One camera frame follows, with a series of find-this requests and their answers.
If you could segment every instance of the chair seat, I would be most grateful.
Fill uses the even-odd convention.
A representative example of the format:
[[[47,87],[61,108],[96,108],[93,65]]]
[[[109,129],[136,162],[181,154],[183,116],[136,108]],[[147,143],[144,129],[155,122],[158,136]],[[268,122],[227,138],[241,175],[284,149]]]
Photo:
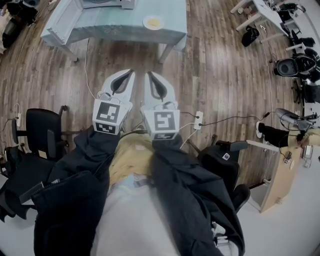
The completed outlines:
[[[22,157],[16,171],[4,184],[17,197],[47,178],[56,162],[28,153]]]

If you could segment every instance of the white device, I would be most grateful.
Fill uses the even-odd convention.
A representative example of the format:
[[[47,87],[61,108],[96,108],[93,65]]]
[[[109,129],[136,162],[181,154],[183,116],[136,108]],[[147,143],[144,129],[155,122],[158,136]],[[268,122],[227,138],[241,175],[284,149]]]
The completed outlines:
[[[94,100],[92,122],[94,130],[117,135],[124,125],[133,104],[130,102],[136,73],[132,69],[109,76]]]
[[[174,87],[161,75],[144,76],[144,105],[141,113],[152,140],[173,140],[179,134],[180,110]]]
[[[95,7],[120,6],[122,9],[134,9],[135,0],[75,0],[79,1],[83,9]]]

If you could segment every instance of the person's hand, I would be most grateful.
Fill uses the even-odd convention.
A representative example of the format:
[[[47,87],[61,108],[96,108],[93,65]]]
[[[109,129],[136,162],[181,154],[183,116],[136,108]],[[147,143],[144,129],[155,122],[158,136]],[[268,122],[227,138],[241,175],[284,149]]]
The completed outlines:
[[[309,145],[309,137],[306,137],[305,139],[303,139],[302,141],[296,141],[296,143],[301,147],[301,148],[305,148],[306,146]]]

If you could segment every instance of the light blue tablecloth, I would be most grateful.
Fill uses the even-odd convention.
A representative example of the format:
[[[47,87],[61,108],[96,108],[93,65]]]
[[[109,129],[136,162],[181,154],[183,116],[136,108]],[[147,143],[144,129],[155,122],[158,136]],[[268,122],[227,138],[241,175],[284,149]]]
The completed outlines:
[[[84,9],[67,40],[67,44],[94,37],[110,41],[170,44],[175,45],[175,50],[182,50],[186,46],[186,0],[135,1],[133,10],[121,9],[119,6]],[[59,43],[47,31],[54,16],[57,15],[56,11],[61,11],[59,5],[52,13],[41,34],[42,39],[50,46],[59,46]],[[145,28],[143,20],[147,16],[160,17],[164,27],[156,31]]]

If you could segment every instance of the power outlet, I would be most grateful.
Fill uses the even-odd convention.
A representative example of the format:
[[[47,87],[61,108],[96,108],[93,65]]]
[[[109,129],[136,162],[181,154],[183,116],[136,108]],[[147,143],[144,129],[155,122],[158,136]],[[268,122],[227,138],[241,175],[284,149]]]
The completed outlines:
[[[21,113],[18,113],[18,117],[16,119],[16,126],[20,127],[20,125],[21,125]]]
[[[194,118],[193,128],[196,130],[200,130],[201,126],[199,124],[202,124],[202,120],[204,118],[204,113],[201,111],[197,111],[195,115],[199,118],[197,118],[197,117]]]

